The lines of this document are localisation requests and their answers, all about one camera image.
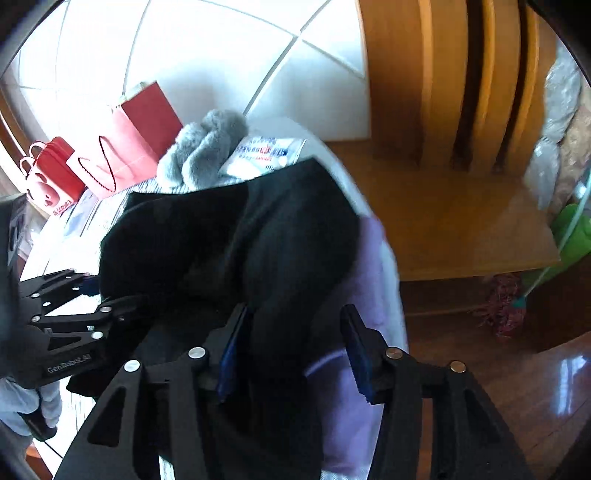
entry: gray cloth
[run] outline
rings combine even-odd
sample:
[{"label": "gray cloth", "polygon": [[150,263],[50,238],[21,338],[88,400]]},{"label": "gray cloth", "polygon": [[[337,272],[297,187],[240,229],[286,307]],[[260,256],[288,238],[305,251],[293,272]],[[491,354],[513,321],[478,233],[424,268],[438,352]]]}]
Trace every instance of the gray cloth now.
[{"label": "gray cloth", "polygon": [[220,167],[247,133],[241,114],[210,111],[201,124],[188,124],[178,133],[158,163],[158,183],[168,189],[185,185],[190,191],[213,187]]}]

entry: black garment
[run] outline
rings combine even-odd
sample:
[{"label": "black garment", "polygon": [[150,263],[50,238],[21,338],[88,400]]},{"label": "black garment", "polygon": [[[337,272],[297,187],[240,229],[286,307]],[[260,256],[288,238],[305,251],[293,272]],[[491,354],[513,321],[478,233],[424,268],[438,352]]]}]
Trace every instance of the black garment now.
[{"label": "black garment", "polygon": [[[302,371],[307,347],[318,343],[310,322],[352,267],[358,233],[358,217],[339,187],[307,160],[233,186],[179,196],[132,194],[103,240],[104,298],[175,299],[133,355],[145,364],[200,345],[236,303],[253,311],[246,362],[256,424],[248,434],[256,442],[238,432],[221,434],[229,424],[212,413],[228,478],[277,478],[277,471],[253,475],[252,468],[270,461],[257,454],[259,446],[292,466],[284,478],[318,478],[322,432]],[[124,360],[103,369],[103,385]],[[69,388],[100,394],[90,388],[100,384],[99,373],[79,375]]]}]

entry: white bed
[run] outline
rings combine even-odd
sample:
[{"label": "white bed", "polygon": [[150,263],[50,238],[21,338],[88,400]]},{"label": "white bed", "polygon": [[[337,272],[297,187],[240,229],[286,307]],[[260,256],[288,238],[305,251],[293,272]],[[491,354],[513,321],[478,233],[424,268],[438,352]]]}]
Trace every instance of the white bed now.
[{"label": "white bed", "polygon": [[[334,154],[314,135],[305,130],[301,125],[288,118],[274,118],[263,121],[255,121],[251,124],[251,133],[264,135],[266,137],[291,137],[305,138],[306,144],[301,152],[300,158],[315,156],[332,175],[345,196],[350,201],[355,212],[360,216],[371,215],[365,198],[361,195],[352,178],[342,166]],[[221,179],[220,184],[235,183],[228,179]],[[183,189],[174,191],[163,190],[156,183],[155,179],[148,180],[136,185],[130,191],[144,193],[185,193]],[[62,214],[61,217],[51,218],[39,238],[36,240],[31,255],[27,261],[22,279],[36,277],[44,273],[74,268],[78,272],[98,273],[99,268],[99,245],[111,225],[116,221],[123,211],[128,192],[122,192],[97,202],[83,226],[75,228],[72,233],[73,220],[69,220],[71,211]],[[383,266],[384,297],[389,300],[389,325],[388,331],[383,332],[387,342],[392,346],[398,346],[408,351],[406,329],[400,297],[398,295],[398,274],[394,255],[386,241],[382,243],[380,255]],[[98,297],[79,297],[77,300],[64,305],[56,312],[59,313],[86,313],[92,312],[99,304]],[[58,425],[58,434],[48,443],[60,455],[65,455],[68,447],[74,439],[76,432],[84,419],[92,409],[92,399],[71,394],[66,391],[67,380],[61,383],[63,413]],[[61,459],[46,445],[36,442],[35,445],[43,457],[49,470],[55,474]],[[169,465],[162,463],[162,478],[173,478]],[[323,478],[342,478],[339,475],[324,472]]]}]

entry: white tile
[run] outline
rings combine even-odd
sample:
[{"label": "white tile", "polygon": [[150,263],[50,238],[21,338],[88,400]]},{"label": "white tile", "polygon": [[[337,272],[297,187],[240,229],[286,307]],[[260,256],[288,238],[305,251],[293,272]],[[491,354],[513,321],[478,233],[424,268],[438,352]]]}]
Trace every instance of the white tile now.
[{"label": "white tile", "polygon": [[366,82],[313,48],[297,43],[249,119],[287,116],[321,140],[369,136]]},{"label": "white tile", "polygon": [[18,66],[21,61],[21,52],[19,51],[10,65],[2,75],[2,84],[3,85],[18,85]]},{"label": "white tile", "polygon": [[88,94],[57,91],[57,119],[60,135],[74,148],[82,148],[89,142],[98,141],[111,118],[111,107],[102,99]]},{"label": "white tile", "polygon": [[193,0],[152,0],[127,88],[157,79],[183,123],[212,108],[242,112],[292,37],[247,15]]},{"label": "white tile", "polygon": [[125,69],[148,0],[70,0],[57,55],[57,87],[104,103],[122,93]]},{"label": "white tile", "polygon": [[67,2],[59,5],[22,46],[20,85],[55,88],[57,45],[67,6]]},{"label": "white tile", "polygon": [[59,134],[55,90],[8,86],[5,91],[13,113],[32,140],[47,141]]},{"label": "white tile", "polygon": [[212,0],[297,33],[324,0]]},{"label": "white tile", "polygon": [[312,20],[302,38],[365,75],[356,0],[332,0]]}]

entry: purple towel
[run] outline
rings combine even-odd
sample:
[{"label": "purple towel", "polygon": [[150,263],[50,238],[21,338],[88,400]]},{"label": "purple towel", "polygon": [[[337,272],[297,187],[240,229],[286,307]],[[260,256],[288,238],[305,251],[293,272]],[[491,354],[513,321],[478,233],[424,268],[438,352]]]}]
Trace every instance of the purple towel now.
[{"label": "purple towel", "polygon": [[[332,328],[338,325],[335,319],[339,318],[341,307],[354,304],[367,327],[379,330],[390,345],[394,341],[396,346],[407,349],[397,275],[390,272],[395,281],[388,281],[385,271],[388,266],[382,261],[384,229],[375,217],[361,217],[360,227],[358,253],[351,272],[335,288],[312,322],[312,325],[324,326],[320,328],[324,331],[315,332],[313,337],[318,338],[319,343],[329,338],[332,340],[329,344],[335,347],[311,359],[305,372],[322,419],[323,469],[347,476],[363,473],[366,476],[374,455],[383,406],[370,405],[359,393],[340,331],[329,331],[328,325]],[[386,292],[385,285],[391,292]],[[322,347],[318,345],[317,350],[321,351]]]}]

